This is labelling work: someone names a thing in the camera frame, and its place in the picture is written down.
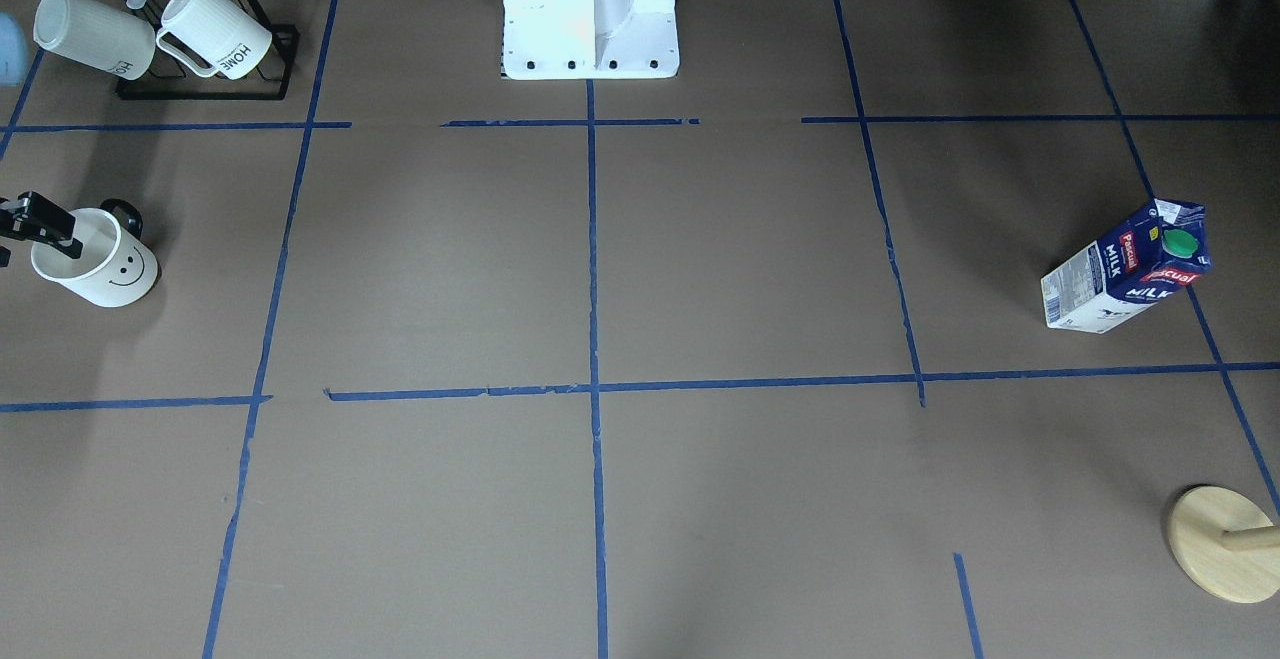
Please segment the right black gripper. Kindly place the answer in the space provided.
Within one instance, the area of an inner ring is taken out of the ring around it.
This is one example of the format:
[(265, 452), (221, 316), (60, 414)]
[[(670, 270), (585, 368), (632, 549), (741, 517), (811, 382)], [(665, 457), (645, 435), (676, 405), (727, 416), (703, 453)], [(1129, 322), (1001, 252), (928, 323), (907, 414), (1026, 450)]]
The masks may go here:
[[(3, 241), (32, 241), (52, 246), (56, 252), (68, 258), (81, 258), (83, 252), (82, 241), (74, 238), (76, 218), (72, 212), (64, 211), (60, 205), (51, 202), (36, 193), (24, 191), (12, 202), (12, 212), (8, 207), (9, 200), (1, 198), (0, 230)], [(6, 244), (0, 246), (0, 267), (8, 267), (12, 258), (12, 250)]]

